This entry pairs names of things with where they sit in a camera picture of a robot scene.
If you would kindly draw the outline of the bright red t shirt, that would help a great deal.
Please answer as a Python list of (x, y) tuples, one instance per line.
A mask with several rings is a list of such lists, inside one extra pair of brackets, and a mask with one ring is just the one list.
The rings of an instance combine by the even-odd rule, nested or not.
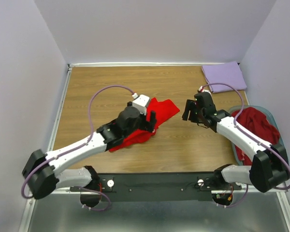
[(122, 148), (129, 147), (133, 144), (141, 144), (148, 141), (152, 136), (154, 136), (161, 124), (175, 116), (180, 112), (180, 109), (170, 100), (158, 101), (156, 98), (153, 98), (147, 108), (150, 112), (154, 111), (156, 113), (156, 124), (154, 126), (154, 130), (152, 132), (144, 131), (144, 130), (136, 130), (131, 135), (129, 135), (126, 139), (124, 139), (123, 143), (111, 148), (110, 152), (115, 152)]

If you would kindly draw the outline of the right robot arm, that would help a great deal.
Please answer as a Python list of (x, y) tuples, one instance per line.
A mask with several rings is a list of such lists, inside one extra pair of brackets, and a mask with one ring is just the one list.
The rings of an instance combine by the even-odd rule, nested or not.
[(204, 181), (205, 186), (224, 189), (230, 183), (242, 183), (252, 185), (265, 193), (290, 180), (285, 147), (261, 139), (236, 122), (227, 111), (217, 110), (209, 92), (198, 92), (192, 100), (187, 100), (182, 119), (203, 125), (224, 136), (252, 162), (246, 166), (226, 164), (217, 168), (213, 175)]

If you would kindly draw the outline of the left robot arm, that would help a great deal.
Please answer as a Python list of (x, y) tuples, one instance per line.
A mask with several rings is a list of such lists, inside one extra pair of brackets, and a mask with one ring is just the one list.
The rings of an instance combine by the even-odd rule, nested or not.
[(24, 184), (29, 187), (33, 198), (44, 198), (55, 190), (59, 183), (58, 175), (68, 167), (122, 144), (137, 130), (152, 132), (156, 122), (155, 111), (141, 112), (130, 102), (116, 119), (100, 126), (87, 138), (48, 153), (40, 149), (32, 152), (22, 171)]

